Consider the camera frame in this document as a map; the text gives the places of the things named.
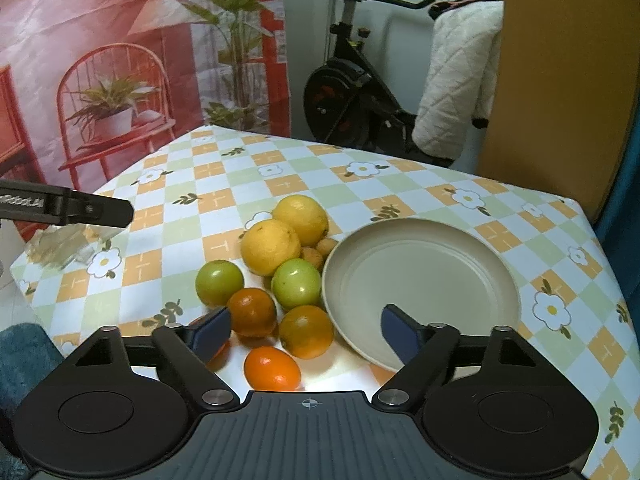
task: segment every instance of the yellow lemon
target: yellow lemon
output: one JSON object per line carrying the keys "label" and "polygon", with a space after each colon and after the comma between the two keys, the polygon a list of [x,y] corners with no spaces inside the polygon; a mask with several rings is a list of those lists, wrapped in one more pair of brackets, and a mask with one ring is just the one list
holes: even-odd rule
{"label": "yellow lemon", "polygon": [[300,249],[293,227],[275,219],[253,225],[240,241],[244,264],[258,276],[273,276],[280,264],[299,257]]}
{"label": "yellow lemon", "polygon": [[329,231],[329,217],[322,206],[314,199],[304,195],[284,197],[273,217],[292,226],[303,246],[314,247]]}

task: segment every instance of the checkered tablecloth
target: checkered tablecloth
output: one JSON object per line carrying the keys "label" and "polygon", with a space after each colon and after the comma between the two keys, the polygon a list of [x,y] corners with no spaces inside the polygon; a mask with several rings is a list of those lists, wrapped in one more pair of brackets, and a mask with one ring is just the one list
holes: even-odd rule
{"label": "checkered tablecloth", "polygon": [[[520,288],[518,331],[596,407],[600,434],[585,474],[640,477],[638,343],[612,270],[573,200],[385,155],[209,126],[98,192],[130,200],[136,213],[88,266],[43,269],[23,254],[11,267],[63,352],[103,325],[144,335],[160,322],[200,316],[194,278],[208,260],[234,261],[246,286],[262,286],[240,259],[239,235],[268,218],[286,194],[318,200],[338,240],[381,218],[428,218],[464,229],[500,254]],[[244,397],[248,349],[235,337],[231,343],[213,366]],[[308,391],[370,395],[389,377],[341,341],[300,365]]]}

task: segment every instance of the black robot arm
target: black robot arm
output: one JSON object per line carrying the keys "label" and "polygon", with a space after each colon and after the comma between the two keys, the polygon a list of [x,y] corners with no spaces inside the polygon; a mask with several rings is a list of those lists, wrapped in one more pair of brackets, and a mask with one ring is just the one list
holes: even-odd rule
{"label": "black robot arm", "polygon": [[68,187],[0,179],[0,219],[124,228],[133,220],[133,212],[128,200]]}

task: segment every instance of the potted plant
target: potted plant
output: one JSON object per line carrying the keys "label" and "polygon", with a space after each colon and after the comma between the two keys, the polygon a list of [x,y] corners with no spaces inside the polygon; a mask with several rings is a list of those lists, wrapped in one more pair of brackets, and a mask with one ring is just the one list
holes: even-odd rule
{"label": "potted plant", "polygon": [[241,130],[260,129],[265,123],[257,117],[258,107],[251,102],[252,85],[246,66],[251,51],[261,46],[264,36],[273,37],[273,33],[252,23],[250,14],[273,11],[260,0],[207,0],[205,6],[195,2],[182,5],[199,18],[196,23],[210,25],[222,35],[224,49],[214,46],[214,51],[218,52],[218,62],[231,68],[231,81],[223,76],[223,83],[231,94],[232,107],[209,102],[204,108],[208,123]]}
{"label": "potted plant", "polygon": [[98,86],[78,92],[82,108],[68,118],[80,131],[94,124],[94,138],[108,139],[131,131],[133,107],[158,88],[130,76],[98,78]]}

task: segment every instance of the teal cloth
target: teal cloth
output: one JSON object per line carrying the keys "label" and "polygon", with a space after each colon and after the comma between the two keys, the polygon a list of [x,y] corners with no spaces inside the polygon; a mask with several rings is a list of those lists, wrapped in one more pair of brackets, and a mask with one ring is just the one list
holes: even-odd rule
{"label": "teal cloth", "polygon": [[[22,323],[0,332],[0,410],[9,420],[24,397],[62,361],[40,325]],[[0,479],[22,480],[29,472],[0,444]]]}
{"label": "teal cloth", "polygon": [[625,155],[595,231],[640,338],[640,102]]}

